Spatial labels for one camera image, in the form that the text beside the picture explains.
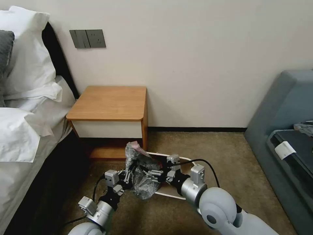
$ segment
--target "wooden nightstand top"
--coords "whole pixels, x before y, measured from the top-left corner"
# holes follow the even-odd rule
[[[143,119],[145,102],[145,86],[88,86],[66,118],[80,121],[139,121]]]

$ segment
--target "black baseboard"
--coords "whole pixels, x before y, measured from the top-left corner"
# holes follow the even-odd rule
[[[244,127],[148,127],[154,132],[245,132]]]

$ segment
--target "nightstand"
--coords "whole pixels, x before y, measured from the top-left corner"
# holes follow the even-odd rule
[[[88,86],[66,118],[90,148],[90,158],[125,159],[125,146],[138,140],[147,150],[144,86]]]

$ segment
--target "white drawer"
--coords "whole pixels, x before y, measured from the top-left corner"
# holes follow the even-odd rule
[[[72,121],[83,138],[142,138],[140,121]]]

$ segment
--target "plastic bag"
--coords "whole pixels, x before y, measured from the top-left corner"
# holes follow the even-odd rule
[[[132,192],[142,200],[152,197],[152,195],[159,189],[160,183],[147,179],[139,165],[142,165],[149,170],[159,170],[159,162],[152,159],[150,155],[139,146],[137,141],[129,142],[126,145],[125,156],[126,170],[128,170],[132,164],[135,164],[135,169],[132,174]]]
[[[296,131],[300,131],[301,133],[304,133],[310,137],[313,137],[313,120],[294,124],[293,128]]]

